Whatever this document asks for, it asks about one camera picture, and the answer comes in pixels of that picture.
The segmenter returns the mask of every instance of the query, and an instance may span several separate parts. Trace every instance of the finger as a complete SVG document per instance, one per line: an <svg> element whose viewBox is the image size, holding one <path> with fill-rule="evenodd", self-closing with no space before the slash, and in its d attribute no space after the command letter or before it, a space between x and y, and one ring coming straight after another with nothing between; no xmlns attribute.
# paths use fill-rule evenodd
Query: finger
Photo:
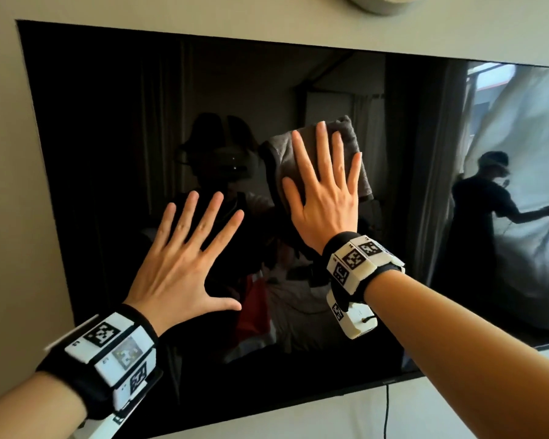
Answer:
<svg viewBox="0 0 549 439"><path fill-rule="evenodd" d="M191 191L187 196L185 206L183 206L183 212L181 213L181 217L179 217L175 231L173 231L173 237L171 237L171 241L169 242L169 245L172 248L180 248L185 240L185 237L189 234L189 230L191 229L191 220L193 219L193 214L196 211L198 199L199 193L197 191Z"/></svg>
<svg viewBox="0 0 549 439"><path fill-rule="evenodd" d="M348 177L348 191L350 194L358 194L358 179L360 178L360 168L362 167L362 153L353 155L350 176Z"/></svg>
<svg viewBox="0 0 549 439"><path fill-rule="evenodd" d="M344 142L339 131L331 136L331 142L334 150L334 178L339 189L346 189L346 173L344 166Z"/></svg>
<svg viewBox="0 0 549 439"><path fill-rule="evenodd" d="M221 192L216 192L211 198L210 204L207 206L199 225L197 225L196 230L193 232L191 239L187 242L188 245L192 246L194 249L198 250L201 244L205 241L208 235L210 235L211 229L213 227L215 216L218 215L222 201L224 200L224 195Z"/></svg>
<svg viewBox="0 0 549 439"><path fill-rule="evenodd" d="M176 209L175 203L169 203L167 208L165 208L163 219L157 229L157 235L154 237L154 242L150 247L151 252L160 252L165 245L167 245L168 235L171 234L171 225L173 224Z"/></svg>
<svg viewBox="0 0 549 439"><path fill-rule="evenodd" d="M210 297L206 303L207 312L227 310L240 311L241 309L241 303L231 297Z"/></svg>
<svg viewBox="0 0 549 439"><path fill-rule="evenodd" d="M298 131L293 131L291 135L293 138L293 152L295 153L295 160L297 161L297 167L299 168L299 173L301 174L305 188L314 188L319 181L315 175L311 160L309 160L309 155L305 149L303 138Z"/></svg>
<svg viewBox="0 0 549 439"><path fill-rule="evenodd" d="M244 219L244 211L239 209L234 213L230 221L220 231L220 233L215 236L215 239L212 240L212 243L210 243L210 245L205 249L204 257L210 263L209 267L213 265L215 259L218 258L218 256L226 248L230 240L232 240L232 237L234 237L236 230L240 227L240 223L242 223L242 219Z"/></svg>
<svg viewBox="0 0 549 439"><path fill-rule="evenodd" d="M333 172L331 167L331 155L329 154L329 138L325 122L319 122L315 127L315 139L317 141L317 166L321 182L331 184Z"/></svg>
<svg viewBox="0 0 549 439"><path fill-rule="evenodd" d="M289 202L291 208L292 218L303 216L303 202L301 201L301 194L297 189L297 185L289 177L283 179L283 191L285 191L285 197Z"/></svg>

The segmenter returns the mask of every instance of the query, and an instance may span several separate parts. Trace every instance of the television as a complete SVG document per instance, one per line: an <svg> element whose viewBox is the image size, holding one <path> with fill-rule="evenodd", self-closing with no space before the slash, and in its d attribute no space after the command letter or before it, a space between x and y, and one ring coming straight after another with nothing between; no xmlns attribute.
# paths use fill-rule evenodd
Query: television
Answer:
<svg viewBox="0 0 549 439"><path fill-rule="evenodd" d="M373 192L359 204L361 233L415 279L549 347L549 68L36 21L18 28L76 324L123 302L169 202L179 208L193 189L202 198L219 189L218 226L246 212L231 242L238 255L218 258L205 283L242 311L161 337L164 377L118 436L422 376L382 321L344 335L329 285L310 286L311 260L271 214L261 145L321 120L347 116L357 135ZM236 175L221 170L232 153L242 154Z"/></svg>

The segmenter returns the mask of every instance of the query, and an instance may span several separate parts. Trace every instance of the wristband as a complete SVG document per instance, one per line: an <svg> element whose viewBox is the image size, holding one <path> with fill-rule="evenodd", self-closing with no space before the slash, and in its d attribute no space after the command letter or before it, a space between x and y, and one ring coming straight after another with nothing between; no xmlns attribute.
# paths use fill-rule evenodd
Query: wristband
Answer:
<svg viewBox="0 0 549 439"><path fill-rule="evenodd" d="M139 311L122 304L49 345L37 371L65 382L83 400L89 419L125 418L160 379L157 337Z"/></svg>
<svg viewBox="0 0 549 439"><path fill-rule="evenodd" d="M380 243L355 232L342 232L325 245L322 259L331 275L327 302L351 339L373 330L378 321L364 302L368 284L388 270L404 272L404 263Z"/></svg>

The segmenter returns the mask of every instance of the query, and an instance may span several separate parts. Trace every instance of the power cord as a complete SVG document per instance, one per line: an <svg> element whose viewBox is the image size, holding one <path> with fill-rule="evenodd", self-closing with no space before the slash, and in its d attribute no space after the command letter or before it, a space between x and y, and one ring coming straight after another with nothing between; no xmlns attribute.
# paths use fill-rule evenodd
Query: power cord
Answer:
<svg viewBox="0 0 549 439"><path fill-rule="evenodd" d="M385 414L384 439L386 439L386 428L388 427L388 407L389 407L389 400L388 400L388 385L387 385L386 386L386 414Z"/></svg>

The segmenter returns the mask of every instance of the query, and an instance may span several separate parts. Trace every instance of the gray towel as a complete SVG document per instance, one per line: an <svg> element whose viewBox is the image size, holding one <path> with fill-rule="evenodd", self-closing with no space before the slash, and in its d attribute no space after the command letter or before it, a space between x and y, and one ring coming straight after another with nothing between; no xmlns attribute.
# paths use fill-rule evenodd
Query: gray towel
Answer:
<svg viewBox="0 0 549 439"><path fill-rule="evenodd" d="M352 158L354 154L359 152L358 140L356 134L353 131L352 122L350 118L344 116L335 122L326 122L327 132L329 134L329 150L331 151L331 135L339 131L344 142L344 162L346 178L350 174L350 168L352 166ZM315 125L302 127L298 129L303 141L307 154L311 159L313 168L317 177L319 173L317 171L317 146L315 141ZM295 161L293 153L293 143L291 138L291 131L285 132L285 134L271 137L268 141L264 142L259 149L260 156L264 159L266 165L266 176L269 182L269 188L271 190L272 198L275 204L280 204L284 207L287 214L290 214L289 202L285 197L283 191L282 180L284 177L290 177L293 179L303 202L305 202L305 185L301 179L299 168ZM360 170L360 178L358 180L358 197L360 201L366 201L373 199L372 190L366 177L366 170L364 166Z"/></svg>

